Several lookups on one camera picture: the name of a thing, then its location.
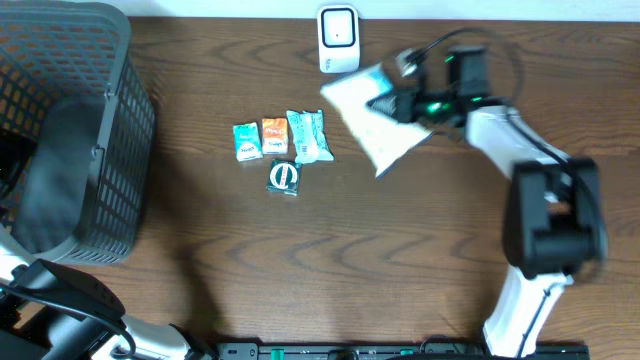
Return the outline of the cream blue snack bag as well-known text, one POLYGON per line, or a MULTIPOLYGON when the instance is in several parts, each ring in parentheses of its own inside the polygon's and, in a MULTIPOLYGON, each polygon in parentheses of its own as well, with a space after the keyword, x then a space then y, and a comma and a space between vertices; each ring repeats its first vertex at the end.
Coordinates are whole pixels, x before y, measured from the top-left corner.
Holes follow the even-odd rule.
POLYGON ((398 159, 433 135, 432 130, 422 125, 399 123, 366 105, 369 100, 393 89, 381 63, 342 76, 320 89, 320 94, 338 111, 371 160, 376 178, 383 176, 398 159))

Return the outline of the teal green wipes pack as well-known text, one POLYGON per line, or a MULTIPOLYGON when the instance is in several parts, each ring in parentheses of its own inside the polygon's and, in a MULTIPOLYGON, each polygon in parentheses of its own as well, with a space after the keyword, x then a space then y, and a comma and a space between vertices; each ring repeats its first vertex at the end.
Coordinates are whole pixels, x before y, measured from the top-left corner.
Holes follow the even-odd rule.
POLYGON ((321 110, 317 112, 288 110, 286 116, 293 135, 296 163, 310 164, 316 161, 334 160, 324 133, 324 116, 321 110))

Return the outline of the orange tissue pack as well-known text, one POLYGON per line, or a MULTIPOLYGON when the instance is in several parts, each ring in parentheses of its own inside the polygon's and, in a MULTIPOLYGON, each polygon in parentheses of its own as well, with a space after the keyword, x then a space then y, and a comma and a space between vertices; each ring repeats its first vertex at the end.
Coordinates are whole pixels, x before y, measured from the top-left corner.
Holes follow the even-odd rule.
POLYGON ((262 119, 262 150, 267 155, 282 155, 288 152, 288 121, 286 118, 262 119))

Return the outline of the small green black box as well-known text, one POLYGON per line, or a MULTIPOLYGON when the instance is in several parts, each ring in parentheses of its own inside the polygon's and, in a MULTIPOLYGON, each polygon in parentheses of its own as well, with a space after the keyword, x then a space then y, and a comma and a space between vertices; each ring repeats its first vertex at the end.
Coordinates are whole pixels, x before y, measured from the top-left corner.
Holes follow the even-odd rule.
POLYGON ((274 159, 271 163, 266 189, 286 195, 297 196, 301 177, 300 164, 274 159))

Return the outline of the teal green tissue pack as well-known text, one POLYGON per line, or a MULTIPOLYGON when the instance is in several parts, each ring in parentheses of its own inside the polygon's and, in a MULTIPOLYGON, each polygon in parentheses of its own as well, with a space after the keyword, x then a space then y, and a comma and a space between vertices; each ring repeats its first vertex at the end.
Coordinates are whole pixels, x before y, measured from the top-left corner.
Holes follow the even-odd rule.
POLYGON ((233 126, 236 159, 239 162, 263 157, 261 140, 256 122, 233 126))

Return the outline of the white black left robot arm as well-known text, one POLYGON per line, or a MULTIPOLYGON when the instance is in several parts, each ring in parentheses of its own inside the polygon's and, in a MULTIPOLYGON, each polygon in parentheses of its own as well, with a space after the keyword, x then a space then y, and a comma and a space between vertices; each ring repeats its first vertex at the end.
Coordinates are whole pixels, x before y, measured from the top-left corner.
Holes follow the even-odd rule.
POLYGON ((39 259, 1 230, 3 359, 217 359, 174 325, 126 314, 97 278, 39 259))

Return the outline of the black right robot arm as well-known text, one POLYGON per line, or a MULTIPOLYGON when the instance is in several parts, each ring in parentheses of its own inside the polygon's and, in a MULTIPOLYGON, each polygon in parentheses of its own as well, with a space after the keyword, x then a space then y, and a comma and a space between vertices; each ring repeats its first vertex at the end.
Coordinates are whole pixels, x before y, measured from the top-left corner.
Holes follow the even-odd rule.
POLYGON ((415 78, 416 86, 386 92, 367 106, 401 124, 445 124, 461 131, 509 180, 501 230, 509 267, 483 338, 493 357, 529 357, 575 274, 585 263, 607 257, 598 168, 590 158, 551 146, 510 99, 491 95, 484 48, 450 50, 449 84, 438 91, 427 88, 426 55, 424 49, 401 52, 400 73, 415 78))

